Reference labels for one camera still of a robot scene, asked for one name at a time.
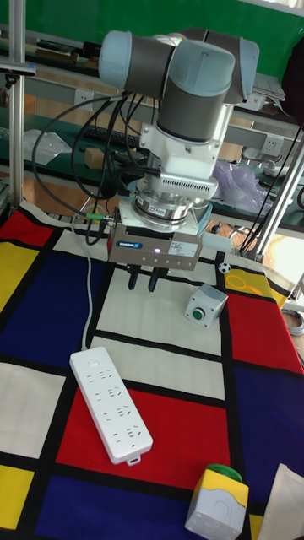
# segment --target green wall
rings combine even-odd
[[[8,0],[0,0],[8,23]],[[258,71],[281,78],[304,18],[237,0],[27,0],[26,28],[77,41],[102,41],[109,30],[165,34],[202,27],[256,41]]]

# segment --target power strip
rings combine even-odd
[[[106,349],[72,354],[70,365],[111,462],[139,463],[153,440]]]

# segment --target green push button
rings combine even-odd
[[[193,311],[193,317],[194,319],[196,319],[197,321],[201,321],[201,319],[203,319],[204,317],[204,312],[203,310],[201,310],[200,308],[197,308]]]

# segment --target white square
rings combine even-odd
[[[219,362],[94,337],[92,348],[100,346],[106,348],[122,379],[225,400]]]
[[[215,261],[216,256],[217,256],[217,250],[216,249],[213,250],[211,249],[211,247],[203,246],[200,256],[205,259],[210,259],[210,261]]]
[[[127,272],[115,270],[98,330],[221,355],[219,320],[206,330],[184,316],[197,287],[159,279],[154,293],[150,293],[149,276],[139,275],[135,290],[129,290],[129,277]]]
[[[39,458],[65,377],[0,364],[0,451]]]
[[[89,252],[92,259],[97,259],[98,261],[107,261],[107,249],[106,241],[100,240],[97,244],[93,246],[88,246],[85,241],[85,235],[77,235],[77,238],[84,246],[84,248]],[[80,248],[75,235],[69,230],[64,230],[60,236],[58,242],[53,247],[54,251],[63,251],[65,253],[72,253],[72,255],[78,255],[79,257],[85,257],[84,252]]]
[[[214,264],[198,261],[194,270],[170,270],[171,276],[186,278],[190,281],[200,281],[202,284],[216,285],[216,271]]]

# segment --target power socket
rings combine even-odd
[[[280,155],[284,139],[277,135],[267,135],[262,147],[262,154],[278,156]]]
[[[72,354],[70,365],[111,462],[139,463],[153,440],[106,349]]]
[[[94,92],[91,92],[90,90],[82,90],[82,89],[75,90],[75,97],[74,97],[75,105],[78,105],[79,103],[85,103],[85,101],[90,101],[93,99],[94,99]],[[81,109],[83,111],[92,112],[93,103],[89,103],[88,105],[83,105]]]

